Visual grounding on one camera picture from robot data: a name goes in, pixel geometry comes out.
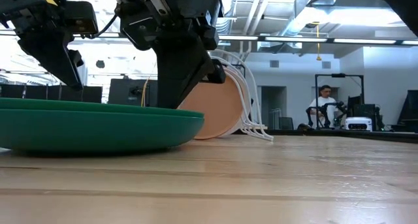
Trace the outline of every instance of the wood grain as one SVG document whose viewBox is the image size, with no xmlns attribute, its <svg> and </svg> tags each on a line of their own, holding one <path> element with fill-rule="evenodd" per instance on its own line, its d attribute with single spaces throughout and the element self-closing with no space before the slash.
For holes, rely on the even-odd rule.
<svg viewBox="0 0 418 224">
<path fill-rule="evenodd" d="M 337 137 L 193 141 L 165 153 L 0 153 L 0 224 L 416 223 L 418 146 Z"/>
</svg>

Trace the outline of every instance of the ceiling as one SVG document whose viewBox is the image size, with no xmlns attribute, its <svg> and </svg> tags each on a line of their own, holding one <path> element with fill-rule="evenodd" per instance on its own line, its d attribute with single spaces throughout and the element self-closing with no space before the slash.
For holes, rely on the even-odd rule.
<svg viewBox="0 0 418 224">
<path fill-rule="evenodd" d="M 99 23 L 99 28 L 103 28 L 114 15 L 114 8 L 116 0 L 83 0 L 89 1 L 93 4 L 96 17 Z M 231 23 L 230 29 L 227 31 L 230 34 L 241 35 L 244 33 L 244 28 L 248 22 L 248 17 L 252 6 L 257 6 L 255 14 L 251 22 L 251 27 L 254 28 L 254 33 L 257 34 L 271 34 L 280 35 L 286 30 L 287 25 L 296 21 L 303 12 L 297 13 L 295 8 L 297 2 L 300 0 L 266 0 L 265 10 L 263 9 L 263 1 L 254 3 L 254 0 L 233 0 L 229 1 L 232 5 L 231 12 L 227 14 L 227 18 Z M 340 8 L 340 13 L 334 12 L 335 16 L 328 16 L 327 19 L 321 17 L 320 24 L 313 28 L 303 28 L 298 31 L 297 35 L 303 37 L 341 37 L 341 38 L 382 38 L 382 39 L 416 39 L 416 36 L 399 20 L 399 17 L 393 17 L 391 10 L 388 9 L 387 4 L 378 0 L 336 0 L 334 6 L 321 5 L 318 10 Z M 382 10 L 380 16 L 376 13 L 362 12 L 355 14 L 352 9 L 369 8 Z M 317 14 L 312 14 L 312 21 L 316 22 Z M 390 17 L 387 24 L 382 24 L 383 18 Z M 374 25 L 373 22 L 380 22 L 381 24 Z M 119 31 L 119 20 L 116 20 L 110 27 L 108 32 Z M 32 70 L 43 71 L 42 67 L 37 65 L 36 60 L 25 55 L 17 46 L 14 37 L 0 37 L 2 45 L 6 42 L 10 45 L 7 52 L 0 55 L 2 59 L 9 59 L 6 65 L 13 70 Z M 120 39 L 98 39 L 92 43 L 75 42 L 69 48 L 80 50 L 86 65 L 89 67 L 90 75 L 95 75 L 90 78 L 91 84 L 103 84 L 103 82 L 110 81 L 110 78 L 115 78 L 112 73 L 127 73 L 133 75 L 156 73 L 155 54 L 152 50 L 149 52 L 139 52 L 135 50 L 128 42 L 122 42 Z M 336 57 L 347 52 L 348 50 L 355 50 L 361 46 L 358 45 L 341 45 L 341 44 L 326 44 L 322 45 L 320 53 L 334 54 Z M 225 49 L 237 52 L 240 49 L 239 42 L 232 42 Z M 257 51 L 257 43 L 252 44 L 252 51 Z M 280 52 L 289 52 L 303 56 L 305 54 L 317 53 L 316 44 L 303 44 L 302 48 L 292 48 L 284 46 Z M 104 60 L 106 67 L 99 69 L 95 66 L 97 60 Z"/>
</svg>

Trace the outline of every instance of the desk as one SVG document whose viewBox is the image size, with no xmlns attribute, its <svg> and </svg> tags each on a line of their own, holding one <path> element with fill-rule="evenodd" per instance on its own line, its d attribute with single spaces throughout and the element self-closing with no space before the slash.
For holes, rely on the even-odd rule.
<svg viewBox="0 0 418 224">
<path fill-rule="evenodd" d="M 416 144 L 233 135 L 115 158 L 0 154 L 0 224 L 417 220 Z"/>
</svg>

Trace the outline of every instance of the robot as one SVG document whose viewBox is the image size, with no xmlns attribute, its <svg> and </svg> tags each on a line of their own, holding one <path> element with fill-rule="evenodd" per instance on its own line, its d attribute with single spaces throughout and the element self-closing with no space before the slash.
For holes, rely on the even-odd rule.
<svg viewBox="0 0 418 224">
<path fill-rule="evenodd" d="M 418 34 L 416 0 L 385 1 Z M 201 81 L 225 81 L 221 63 L 207 52 L 217 48 L 215 24 L 223 16 L 221 0 L 118 0 L 115 14 L 121 20 L 121 35 L 139 50 L 155 51 L 158 107 L 177 108 Z M 26 54 L 74 90 L 83 88 L 76 70 L 83 64 L 81 54 L 67 45 L 74 35 L 94 39 L 106 31 L 107 27 L 98 30 L 91 3 L 0 0 L 0 23 L 8 27 L 8 22 Z"/>
</svg>

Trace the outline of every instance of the ceiling light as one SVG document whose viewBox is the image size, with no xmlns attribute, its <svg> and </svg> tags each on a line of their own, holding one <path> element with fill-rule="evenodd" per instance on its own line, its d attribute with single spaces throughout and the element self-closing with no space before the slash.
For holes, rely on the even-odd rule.
<svg viewBox="0 0 418 224">
<path fill-rule="evenodd" d="M 335 43 L 348 44 L 395 44 L 396 40 L 379 40 L 379 39 L 334 39 Z"/>
<path fill-rule="evenodd" d="M 266 37 L 266 41 L 274 42 L 326 42 L 324 38 L 306 38 L 306 37 Z"/>
<path fill-rule="evenodd" d="M 221 40 L 258 40 L 256 36 L 245 36 L 245 35 L 220 35 Z"/>
<path fill-rule="evenodd" d="M 404 40 L 403 45 L 418 45 L 418 40 Z"/>
</svg>

